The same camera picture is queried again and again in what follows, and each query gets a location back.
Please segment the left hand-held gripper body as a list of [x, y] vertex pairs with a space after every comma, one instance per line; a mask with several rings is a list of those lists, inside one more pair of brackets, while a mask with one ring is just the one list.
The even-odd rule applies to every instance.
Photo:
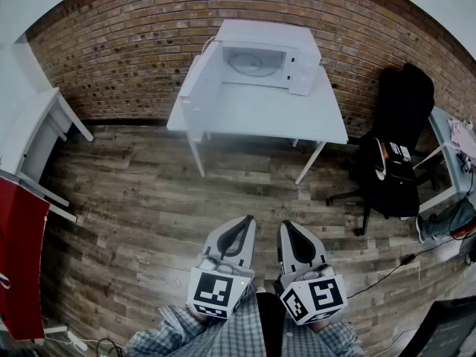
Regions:
[[187, 305], [200, 314], [229, 319], [250, 292], [254, 278], [249, 268], [200, 254], [191, 269]]

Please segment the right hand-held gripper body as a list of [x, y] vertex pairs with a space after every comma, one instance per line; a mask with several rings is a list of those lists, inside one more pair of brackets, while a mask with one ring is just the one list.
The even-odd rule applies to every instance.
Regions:
[[331, 318], [347, 306], [343, 277], [329, 263], [285, 274], [280, 282], [280, 300], [297, 325]]

